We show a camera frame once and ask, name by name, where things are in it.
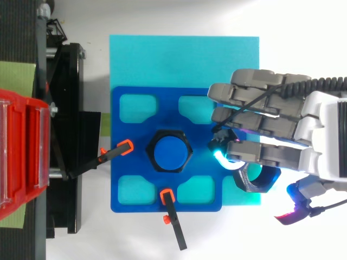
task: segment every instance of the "black nut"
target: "black nut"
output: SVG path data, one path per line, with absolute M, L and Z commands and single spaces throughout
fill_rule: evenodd
M 185 146 L 187 147 L 187 151 L 188 151 L 188 155 L 187 158 L 185 160 L 185 162 L 183 163 L 183 165 L 177 169 L 174 170 L 167 170 L 167 169 L 163 169 L 162 167 L 160 167 L 156 160 L 155 160 L 155 146 L 156 143 L 163 137 L 177 137 L 179 139 L 181 139 L 184 143 Z M 168 130 L 168 129 L 163 129 L 163 130 L 158 130 L 155 135 L 153 136 L 153 138 L 151 139 L 151 141 L 149 142 L 149 144 L 146 147 L 146 153 L 151 161 L 151 164 L 153 165 L 154 169 L 157 172 L 173 172 L 173 173 L 180 173 L 184 167 L 186 166 L 187 162 L 189 161 L 189 159 L 191 158 L 192 154 L 193 154 L 193 150 L 189 144 L 189 141 L 187 139 L 187 137 L 185 136 L 183 131 L 179 131 L 179 130 Z
M 236 186 L 246 192 L 266 193 L 281 175 L 279 168 L 263 165 L 259 176 L 250 181 L 247 173 L 248 165 L 247 163 L 244 167 L 233 171 Z

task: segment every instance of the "cyan light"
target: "cyan light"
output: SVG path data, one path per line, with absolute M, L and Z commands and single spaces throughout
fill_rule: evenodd
M 227 170 L 237 170 L 241 168 L 243 165 L 245 165 L 244 161 L 229 161 L 227 158 L 224 157 L 221 151 L 216 151 L 213 155 L 217 159 L 217 161 Z

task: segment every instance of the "orange clamp tip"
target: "orange clamp tip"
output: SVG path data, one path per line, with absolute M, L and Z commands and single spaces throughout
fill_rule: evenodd
M 174 196 L 174 192 L 172 191 L 172 189 L 170 189 L 170 188 L 165 188 L 165 189 L 163 189 L 163 190 L 160 192 L 160 198 L 161 198 L 161 200 L 162 200 L 163 205 L 166 205 L 165 200 L 164 200 L 164 193 L 167 193 L 167 192 L 169 192 L 169 193 L 171 194 L 172 202 L 175 202 L 175 201 L 176 201 L 176 200 L 175 200 L 175 196 Z
M 104 148 L 100 148 L 100 151 L 101 151 L 101 155 L 104 155 L 105 153 L 107 153 L 107 150 Z
M 171 223 L 169 215 L 165 215 L 163 217 L 163 220 L 166 225 L 169 225 Z
M 129 149 L 128 151 L 122 153 L 122 154 L 121 154 L 122 156 L 127 155 L 128 153 L 131 153 L 132 151 L 134 151 L 134 144 L 133 144 L 132 141 L 130 141 L 129 139 L 126 139 L 126 140 L 124 140 L 123 142 L 120 142 L 119 144 L 117 144 L 117 147 L 118 147 L 118 146 L 121 146 L 121 145 L 123 145 L 123 144 L 126 144 L 126 143 L 129 144 L 130 149 Z

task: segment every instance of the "red container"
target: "red container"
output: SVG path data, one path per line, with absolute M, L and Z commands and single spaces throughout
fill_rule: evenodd
M 49 133 L 46 103 L 0 89 L 0 220 L 47 187 Z

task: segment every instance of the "black wire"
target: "black wire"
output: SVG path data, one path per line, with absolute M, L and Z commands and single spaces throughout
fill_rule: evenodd
M 326 206 L 326 207 L 323 207 L 325 210 L 329 210 L 329 209 L 332 209 L 332 208 L 334 208 L 334 207 L 339 207 L 339 206 L 341 206 L 341 205 L 343 205 L 343 204 L 346 204 L 347 203 L 347 199 L 345 199 L 345 200 L 342 200 L 342 201 L 340 201 L 340 202 L 338 202 L 338 203 L 335 203 L 335 204 L 331 204 L 331 205 L 329 205 L 329 206 Z
M 276 85 L 276 86 L 270 88 L 269 90 L 265 91 L 263 94 L 258 96 L 256 99 L 254 99 L 253 101 L 248 103 L 247 105 L 241 107 L 239 110 L 236 110 L 235 113 L 233 113 L 232 115 L 230 115 L 229 117 L 224 119 L 222 122 L 220 122 L 217 125 L 215 125 L 212 128 L 212 132 L 213 133 L 217 133 L 222 128 L 222 126 L 224 126 L 226 123 L 230 122 L 234 117 L 236 117 L 237 115 L 241 114 L 243 111 L 245 111 L 246 109 L 250 108 L 252 105 L 254 105 L 255 103 L 259 102 L 263 98 L 265 98 L 267 96 L 270 96 L 272 93 L 274 93 L 278 88 L 280 88 L 282 86 L 283 86 L 283 84 L 279 84 L 279 85 Z

